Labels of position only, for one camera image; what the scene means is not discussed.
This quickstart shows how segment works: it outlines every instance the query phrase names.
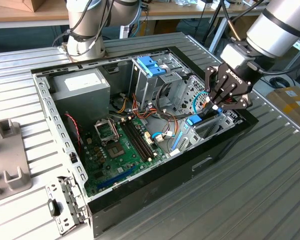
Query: robotic arm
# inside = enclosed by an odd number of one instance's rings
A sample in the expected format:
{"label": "robotic arm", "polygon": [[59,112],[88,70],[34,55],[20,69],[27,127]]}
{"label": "robotic arm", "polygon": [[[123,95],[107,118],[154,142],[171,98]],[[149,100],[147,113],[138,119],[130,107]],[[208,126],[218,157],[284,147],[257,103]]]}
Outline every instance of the robotic arm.
{"label": "robotic arm", "polygon": [[70,29],[74,29],[70,33],[67,52],[76,61],[104,56],[103,24],[104,27],[130,25],[141,15],[141,0],[67,0],[66,7]]}
{"label": "robotic arm", "polygon": [[[271,0],[247,32],[246,41],[228,44],[220,66],[206,68],[205,91],[209,93],[202,117],[211,109],[244,109],[251,106],[253,85],[300,38],[300,0]],[[229,97],[240,96],[231,103]]]}

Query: ram slot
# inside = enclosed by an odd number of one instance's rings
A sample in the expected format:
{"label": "ram slot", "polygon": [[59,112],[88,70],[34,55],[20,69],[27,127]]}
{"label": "ram slot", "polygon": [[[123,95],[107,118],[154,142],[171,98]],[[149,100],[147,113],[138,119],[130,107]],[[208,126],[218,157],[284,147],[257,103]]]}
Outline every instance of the ram slot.
{"label": "ram slot", "polygon": [[131,122],[122,124],[121,128],[129,138],[133,147],[139,153],[143,161],[147,161],[149,158],[153,157],[152,150],[146,145]]}
{"label": "ram slot", "polygon": [[144,149],[144,151],[147,153],[149,158],[153,157],[153,152],[152,149],[149,148],[149,146],[146,144],[146,142],[144,141],[144,139],[141,137],[141,135],[139,134],[139,132],[135,129],[135,126],[132,123],[128,124],[128,128],[133,132],[133,134],[136,136],[136,138],[138,139],[139,143],[142,145],[142,148]]}

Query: red cable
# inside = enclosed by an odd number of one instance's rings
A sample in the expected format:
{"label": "red cable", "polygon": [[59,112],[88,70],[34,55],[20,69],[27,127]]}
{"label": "red cable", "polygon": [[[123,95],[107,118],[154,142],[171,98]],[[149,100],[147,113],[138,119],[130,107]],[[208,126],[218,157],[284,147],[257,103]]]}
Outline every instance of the red cable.
{"label": "red cable", "polygon": [[79,133],[78,125],[77,125],[76,121],[74,120],[74,118],[72,118],[72,116],[70,116],[67,113],[64,115],[69,117],[72,120],[72,122],[74,123],[75,129],[76,129],[76,134],[78,135],[79,155],[81,155],[81,143],[80,143],[80,133]]}

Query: slotted aluminum surface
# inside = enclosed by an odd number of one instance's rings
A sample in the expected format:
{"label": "slotted aluminum surface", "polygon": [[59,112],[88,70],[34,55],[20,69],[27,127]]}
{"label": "slotted aluminum surface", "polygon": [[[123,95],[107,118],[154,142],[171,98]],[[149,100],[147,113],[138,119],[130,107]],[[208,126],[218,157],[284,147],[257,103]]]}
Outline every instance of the slotted aluminum surface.
{"label": "slotted aluminum surface", "polygon": [[[106,42],[110,54],[177,46],[202,69],[217,60],[182,33]],[[22,127],[31,189],[0,201],[0,239],[58,239],[44,186],[66,176],[30,69],[67,63],[55,48],[0,53],[0,119]],[[102,240],[300,239],[300,131],[252,93],[255,128],[220,162],[124,222]],[[92,239],[85,224],[64,239]]]}

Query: workbench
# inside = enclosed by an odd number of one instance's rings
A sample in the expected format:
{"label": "workbench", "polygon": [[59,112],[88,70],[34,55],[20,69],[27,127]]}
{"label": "workbench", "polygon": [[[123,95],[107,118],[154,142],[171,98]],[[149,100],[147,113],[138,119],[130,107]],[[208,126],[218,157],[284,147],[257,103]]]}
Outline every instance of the workbench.
{"label": "workbench", "polygon": [[[219,60],[182,33],[105,41],[109,55],[177,46],[200,68]],[[30,69],[69,62],[56,48],[0,53],[0,119],[21,125],[33,186],[0,201],[0,239],[60,239],[45,185],[69,173],[42,112]],[[300,128],[257,92],[259,123],[216,164],[101,240],[300,239]],[[63,239],[91,239],[87,224]]]}
{"label": "workbench", "polygon": [[[248,8],[245,4],[231,4],[228,8],[230,16],[237,16]],[[148,20],[167,20],[167,19],[193,19],[200,18],[203,7],[192,4],[191,6],[179,6],[173,2],[162,3],[152,2],[149,4]],[[247,16],[260,15],[262,10],[252,10]],[[206,7],[204,10],[205,18],[210,18],[214,10]],[[144,20],[146,14],[142,12],[140,20]],[[0,29],[1,28],[24,28],[39,26],[58,26],[68,25],[69,16],[64,0],[46,0],[36,12],[26,12],[0,6]]]}

